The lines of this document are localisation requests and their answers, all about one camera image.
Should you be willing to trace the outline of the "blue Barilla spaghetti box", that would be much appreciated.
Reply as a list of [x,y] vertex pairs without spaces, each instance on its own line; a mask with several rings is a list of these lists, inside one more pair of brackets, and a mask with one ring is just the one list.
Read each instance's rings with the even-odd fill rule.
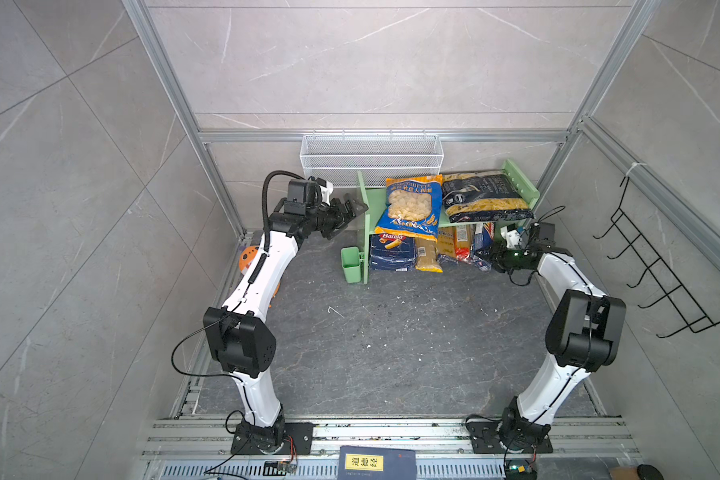
[[472,260],[473,264],[481,271],[490,271],[492,264],[481,261],[475,256],[475,251],[483,247],[492,247],[494,237],[494,223],[484,222],[479,223],[475,226],[473,247],[472,247]]

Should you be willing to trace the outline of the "red pasta packet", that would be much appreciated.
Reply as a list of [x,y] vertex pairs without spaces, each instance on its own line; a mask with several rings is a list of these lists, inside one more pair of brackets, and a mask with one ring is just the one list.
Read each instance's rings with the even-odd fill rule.
[[454,227],[454,250],[456,258],[467,264],[471,264],[472,247],[474,238],[474,226],[462,224]]

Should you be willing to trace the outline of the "dark blue spaghetti bag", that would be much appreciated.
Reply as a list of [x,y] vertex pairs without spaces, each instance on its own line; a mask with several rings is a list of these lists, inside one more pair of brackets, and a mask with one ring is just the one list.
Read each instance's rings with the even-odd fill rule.
[[444,257],[447,261],[457,261],[454,227],[441,227],[438,229],[436,249],[439,257]]

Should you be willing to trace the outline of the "blue Barilla rigatoni box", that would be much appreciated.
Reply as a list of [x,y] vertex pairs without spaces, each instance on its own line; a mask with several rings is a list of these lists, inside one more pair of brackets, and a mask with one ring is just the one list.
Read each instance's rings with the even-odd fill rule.
[[378,271],[411,271],[415,268],[417,253],[412,237],[388,233],[370,237],[370,268]]

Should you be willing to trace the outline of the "blue orecchiette pasta bag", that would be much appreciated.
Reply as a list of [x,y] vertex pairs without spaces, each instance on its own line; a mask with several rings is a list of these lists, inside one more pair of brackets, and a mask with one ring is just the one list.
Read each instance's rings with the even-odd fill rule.
[[442,209],[443,176],[386,180],[386,208],[375,234],[436,241]]

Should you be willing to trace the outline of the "dark penne pasta bag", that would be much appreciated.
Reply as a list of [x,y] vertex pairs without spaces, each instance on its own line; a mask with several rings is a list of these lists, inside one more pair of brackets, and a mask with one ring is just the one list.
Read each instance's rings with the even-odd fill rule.
[[443,208],[453,223],[529,219],[529,203],[501,171],[443,176]]

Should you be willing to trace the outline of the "yellow spaghetti bag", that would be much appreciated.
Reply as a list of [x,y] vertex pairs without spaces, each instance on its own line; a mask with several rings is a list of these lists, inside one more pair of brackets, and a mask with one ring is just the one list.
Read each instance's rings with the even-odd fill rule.
[[417,271],[429,273],[442,273],[443,269],[438,261],[437,244],[435,241],[423,238],[415,239]]

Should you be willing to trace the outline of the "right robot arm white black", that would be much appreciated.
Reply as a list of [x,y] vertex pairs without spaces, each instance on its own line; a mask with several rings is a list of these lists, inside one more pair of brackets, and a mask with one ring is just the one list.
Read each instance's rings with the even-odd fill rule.
[[559,408],[582,381],[617,356],[626,305],[594,285],[572,254],[555,244],[555,226],[547,220],[564,209],[553,208],[523,232],[507,230],[475,252],[509,277],[529,271],[558,297],[545,333],[547,354],[530,385],[512,398],[500,418],[465,418],[476,453],[549,452],[544,442]]

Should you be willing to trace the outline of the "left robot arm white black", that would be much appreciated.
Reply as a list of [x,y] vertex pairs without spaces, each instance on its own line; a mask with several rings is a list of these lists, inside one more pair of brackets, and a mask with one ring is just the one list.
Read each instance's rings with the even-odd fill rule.
[[253,446],[274,454],[287,441],[284,407],[270,366],[277,340],[267,315],[283,274],[313,233],[330,240],[364,214],[367,203],[350,194],[333,195],[331,182],[286,170],[270,172],[261,192],[263,233],[252,265],[219,307],[210,307],[199,333],[206,338],[218,377],[237,387],[241,420],[233,430],[233,448]]

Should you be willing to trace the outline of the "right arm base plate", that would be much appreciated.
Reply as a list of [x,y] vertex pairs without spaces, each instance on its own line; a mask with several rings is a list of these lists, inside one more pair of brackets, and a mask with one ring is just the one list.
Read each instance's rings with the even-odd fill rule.
[[528,424],[505,427],[500,421],[468,421],[465,424],[476,454],[550,454],[550,425]]

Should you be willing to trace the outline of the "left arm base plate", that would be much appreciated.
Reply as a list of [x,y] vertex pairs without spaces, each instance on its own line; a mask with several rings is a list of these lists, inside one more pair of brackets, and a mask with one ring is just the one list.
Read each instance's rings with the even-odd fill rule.
[[233,434],[231,453],[236,455],[290,455],[311,452],[315,425],[308,422],[277,423],[271,427],[239,424]]

